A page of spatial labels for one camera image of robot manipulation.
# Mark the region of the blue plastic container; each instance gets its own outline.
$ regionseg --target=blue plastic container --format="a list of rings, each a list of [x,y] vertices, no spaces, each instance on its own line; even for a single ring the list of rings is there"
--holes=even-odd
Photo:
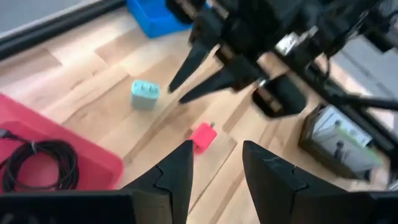
[[[166,8],[165,0],[127,0],[127,8],[149,38],[186,30],[192,26],[179,22]]]

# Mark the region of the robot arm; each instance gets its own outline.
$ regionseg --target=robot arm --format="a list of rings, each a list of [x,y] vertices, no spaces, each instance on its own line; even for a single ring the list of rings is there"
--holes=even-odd
[[[385,52],[394,43],[386,35],[386,24],[397,14],[383,15],[378,0],[217,0],[205,7],[203,0],[167,0],[169,9],[182,22],[195,21],[189,41],[192,50],[169,91],[175,91],[217,48],[215,57],[224,67],[194,87],[180,100],[188,103],[203,95],[232,88],[240,91],[258,85],[253,102],[270,118],[300,113],[306,98],[287,76],[270,79],[257,64],[273,52],[320,97],[337,107],[369,133],[375,145],[398,169],[398,139],[366,110],[377,107],[397,110],[394,100],[359,98],[347,94],[314,62],[320,54],[327,59],[340,51],[353,36],[363,34]]]

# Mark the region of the wooden floor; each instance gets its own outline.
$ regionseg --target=wooden floor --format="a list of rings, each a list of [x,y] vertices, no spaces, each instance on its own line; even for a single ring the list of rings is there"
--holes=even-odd
[[[343,188],[357,184],[337,178],[297,147],[303,119],[319,102],[308,89],[309,104],[302,114],[274,121],[251,105],[253,87],[178,105],[184,92],[220,67],[209,58],[183,88],[167,94],[190,49],[187,40],[188,32],[149,40],[127,10],[120,9],[0,62],[0,90],[122,157],[125,171],[119,187],[159,162],[202,121],[215,122],[218,137],[195,157],[187,223],[259,223],[244,179],[245,139]],[[261,60],[273,75],[287,70],[272,55]],[[364,91],[338,67],[333,66],[332,74],[350,89]],[[130,107],[135,79],[161,86],[153,111]]]

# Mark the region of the red plastic bin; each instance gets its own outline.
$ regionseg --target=red plastic bin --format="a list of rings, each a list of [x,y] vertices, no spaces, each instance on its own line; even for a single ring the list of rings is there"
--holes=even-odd
[[[114,189],[122,176],[123,162],[118,156],[2,94],[0,128],[32,141],[61,139],[69,142],[78,156],[80,178],[77,190]],[[0,140],[0,161],[7,159],[19,145],[19,142]],[[45,154],[37,154],[26,160],[18,174],[19,181],[31,186],[52,184],[57,181],[57,177],[57,163]]]

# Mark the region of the black cable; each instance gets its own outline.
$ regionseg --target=black cable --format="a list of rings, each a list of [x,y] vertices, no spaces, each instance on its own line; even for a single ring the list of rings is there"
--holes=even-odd
[[[23,143],[0,164],[0,170],[5,167],[2,177],[2,189],[4,192],[15,191],[16,187],[29,190],[76,189],[79,181],[77,154],[69,143],[61,140],[32,142],[5,129],[0,129],[0,139]],[[38,153],[44,153],[57,162],[58,180],[56,183],[48,186],[32,187],[17,180],[22,164]]]

